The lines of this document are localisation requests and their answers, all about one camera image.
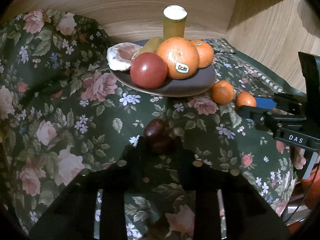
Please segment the orange sleeve forearm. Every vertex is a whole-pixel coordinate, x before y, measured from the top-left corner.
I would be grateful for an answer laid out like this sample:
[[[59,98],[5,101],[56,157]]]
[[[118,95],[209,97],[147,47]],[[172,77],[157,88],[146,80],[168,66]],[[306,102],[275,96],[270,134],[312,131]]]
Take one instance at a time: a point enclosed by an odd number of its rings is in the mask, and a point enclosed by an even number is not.
[[[300,180],[287,205],[286,215],[290,217],[287,227],[291,233],[297,231],[304,220],[319,204],[319,171],[314,168],[308,179]]]

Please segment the person's right hand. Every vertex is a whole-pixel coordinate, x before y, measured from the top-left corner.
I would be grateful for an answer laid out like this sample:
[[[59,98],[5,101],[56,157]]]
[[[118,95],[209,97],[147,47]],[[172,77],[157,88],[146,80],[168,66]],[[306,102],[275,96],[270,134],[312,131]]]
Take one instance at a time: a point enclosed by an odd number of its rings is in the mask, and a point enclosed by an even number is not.
[[[306,158],[304,157],[305,150],[300,147],[293,148],[293,165],[296,169],[302,170],[306,164]]]

